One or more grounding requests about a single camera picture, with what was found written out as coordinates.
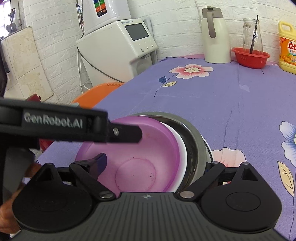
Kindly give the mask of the person's left hand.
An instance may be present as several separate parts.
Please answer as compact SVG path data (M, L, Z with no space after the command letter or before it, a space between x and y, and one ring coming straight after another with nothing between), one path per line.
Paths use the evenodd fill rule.
M20 228L13 214L13 202L24 188L24 178L32 178L41 168L29 149L10 148L4 163L4 201L1 205L1 232L17 233Z

